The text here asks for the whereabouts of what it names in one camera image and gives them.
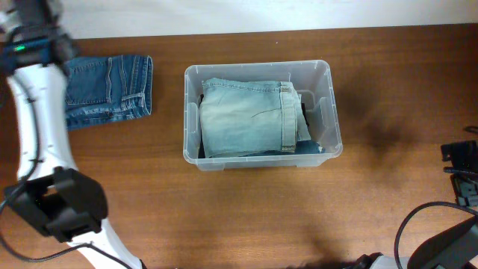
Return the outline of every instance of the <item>brown wooden surface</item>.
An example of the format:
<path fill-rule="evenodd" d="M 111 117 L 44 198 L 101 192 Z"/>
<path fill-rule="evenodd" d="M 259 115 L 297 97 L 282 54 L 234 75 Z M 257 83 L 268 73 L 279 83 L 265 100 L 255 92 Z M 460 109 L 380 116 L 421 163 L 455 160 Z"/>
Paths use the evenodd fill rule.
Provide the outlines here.
<path fill-rule="evenodd" d="M 393 255 L 416 206 L 454 201 L 440 145 L 476 139 L 478 25 L 263 34 L 142 37 L 78 42 L 84 55 L 151 55 L 153 112 L 69 134 L 80 170 L 101 182 L 110 220 L 148 268 L 280 268 Z M 192 64 L 322 59 L 332 68 L 344 153 L 315 168 L 204 173 L 182 156 L 184 71 Z M 12 99 L 0 109 L 0 187 L 15 183 L 19 143 Z M 44 256 L 41 238 L 11 210 L 1 228 L 18 250 Z M 410 255 L 465 220 L 420 213 L 403 235 Z M 2 268 L 91 268 L 79 253 L 39 265 L 0 250 Z"/>

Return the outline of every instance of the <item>white wall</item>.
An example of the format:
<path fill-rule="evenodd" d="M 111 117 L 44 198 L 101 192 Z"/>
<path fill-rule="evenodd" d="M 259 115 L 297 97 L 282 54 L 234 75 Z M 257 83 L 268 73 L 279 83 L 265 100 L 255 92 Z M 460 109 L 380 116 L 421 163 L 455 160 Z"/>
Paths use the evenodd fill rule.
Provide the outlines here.
<path fill-rule="evenodd" d="M 478 0 L 63 0 L 75 38 L 478 22 Z"/>

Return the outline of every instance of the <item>denim shorts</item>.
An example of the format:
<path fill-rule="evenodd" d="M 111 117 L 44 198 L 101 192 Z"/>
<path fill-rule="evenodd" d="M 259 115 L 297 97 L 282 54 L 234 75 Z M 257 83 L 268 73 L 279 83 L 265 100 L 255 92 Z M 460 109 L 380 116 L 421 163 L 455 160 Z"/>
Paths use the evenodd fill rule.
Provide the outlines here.
<path fill-rule="evenodd" d="M 69 130 L 151 114 L 151 57 L 81 57 L 66 66 L 69 70 L 65 96 Z"/>
<path fill-rule="evenodd" d="M 212 78 L 202 86 L 199 120 L 206 158 L 294 152 L 297 141 L 311 139 L 290 82 Z"/>

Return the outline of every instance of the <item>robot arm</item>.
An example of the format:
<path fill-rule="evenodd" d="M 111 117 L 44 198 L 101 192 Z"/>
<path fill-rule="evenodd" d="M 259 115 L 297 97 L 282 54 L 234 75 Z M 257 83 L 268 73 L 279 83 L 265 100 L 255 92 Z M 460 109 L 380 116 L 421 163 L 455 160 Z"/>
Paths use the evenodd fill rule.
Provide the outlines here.
<path fill-rule="evenodd" d="M 64 118 L 67 82 L 62 66 L 76 56 L 76 49 L 57 26 L 59 3 L 14 4 L 13 12 L 0 16 L 7 35 L 1 67 L 16 105 L 22 191 L 16 190 L 19 185 L 7 188 L 6 197 L 15 194 L 7 205 L 40 234 L 79 247 L 95 268 L 146 268 L 111 227 L 101 185 L 79 173 L 73 161 Z M 28 181 L 22 182 L 27 174 Z M 50 188 L 56 193 L 47 195 Z"/>

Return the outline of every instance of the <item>clear plastic bin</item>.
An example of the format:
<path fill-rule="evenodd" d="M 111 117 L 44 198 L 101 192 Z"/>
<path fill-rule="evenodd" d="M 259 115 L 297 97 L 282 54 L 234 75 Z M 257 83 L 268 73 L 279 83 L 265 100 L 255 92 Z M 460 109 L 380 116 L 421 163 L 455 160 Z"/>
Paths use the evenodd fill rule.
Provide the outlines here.
<path fill-rule="evenodd" d="M 199 103 L 202 81 L 223 78 L 233 81 L 291 81 L 305 103 L 308 131 L 325 153 L 234 158 L 198 158 L 201 143 Z M 195 65 L 184 74 L 184 159 L 200 170 L 241 167 L 317 167 L 343 150 L 330 67 L 325 61 L 294 61 L 266 64 Z"/>

